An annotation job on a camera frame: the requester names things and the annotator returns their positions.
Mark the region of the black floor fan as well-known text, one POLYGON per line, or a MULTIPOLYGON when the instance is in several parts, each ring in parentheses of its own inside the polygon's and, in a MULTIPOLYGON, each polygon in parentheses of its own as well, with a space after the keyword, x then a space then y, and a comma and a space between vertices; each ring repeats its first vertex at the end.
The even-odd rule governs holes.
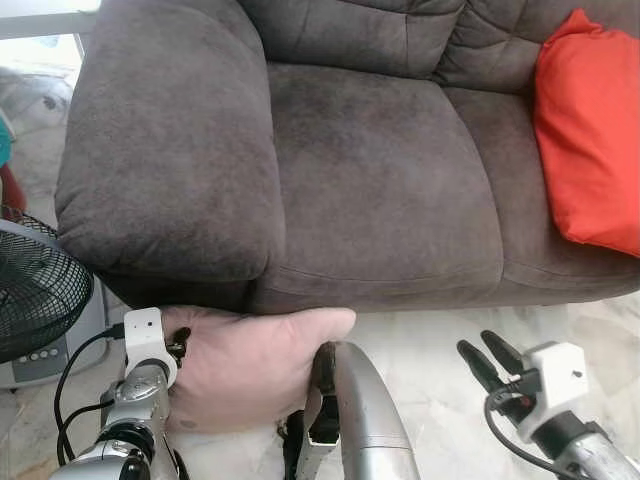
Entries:
POLYGON ((58 233, 0 207, 0 389, 58 380, 70 356, 109 329, 100 280, 61 250, 58 233))

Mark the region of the dark brown fabric sofa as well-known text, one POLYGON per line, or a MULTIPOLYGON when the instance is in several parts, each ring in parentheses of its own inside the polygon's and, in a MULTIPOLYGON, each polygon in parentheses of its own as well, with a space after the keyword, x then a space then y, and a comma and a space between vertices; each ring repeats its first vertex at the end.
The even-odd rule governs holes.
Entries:
POLYGON ((639 0, 101 0, 60 243, 125 305, 246 314, 589 302, 639 261, 554 227, 539 47, 639 0))

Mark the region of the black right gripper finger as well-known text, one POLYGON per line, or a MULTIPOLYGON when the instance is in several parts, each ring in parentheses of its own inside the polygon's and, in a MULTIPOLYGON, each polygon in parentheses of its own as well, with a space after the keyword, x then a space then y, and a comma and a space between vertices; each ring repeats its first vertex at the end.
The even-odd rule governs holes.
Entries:
POLYGON ((502 366, 509 376, 524 375, 524 357, 511 343, 490 330, 481 332, 480 337, 484 346, 488 348, 488 355, 480 353, 483 378, 498 378, 498 369, 494 366, 493 360, 497 361, 497 365, 502 366))
POLYGON ((500 378, 497 367, 492 364, 492 361, 467 340, 458 340, 457 352, 485 392, 492 393, 506 384, 506 381, 500 378))

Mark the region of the pink pillow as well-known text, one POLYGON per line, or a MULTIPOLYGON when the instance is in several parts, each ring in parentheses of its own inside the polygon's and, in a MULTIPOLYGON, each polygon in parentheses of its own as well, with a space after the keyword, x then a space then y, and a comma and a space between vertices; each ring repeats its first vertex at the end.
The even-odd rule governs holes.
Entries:
POLYGON ((186 356, 169 390, 172 433, 238 433, 305 406, 317 349, 342 340, 351 308, 244 315, 196 306, 161 310, 166 338, 189 329, 186 356))

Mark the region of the red pillow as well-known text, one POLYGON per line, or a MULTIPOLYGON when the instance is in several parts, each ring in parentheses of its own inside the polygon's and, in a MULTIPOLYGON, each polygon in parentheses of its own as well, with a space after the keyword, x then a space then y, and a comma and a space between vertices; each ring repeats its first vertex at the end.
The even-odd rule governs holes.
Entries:
POLYGON ((639 38, 573 9, 541 46, 532 119, 559 233, 639 256, 639 38))

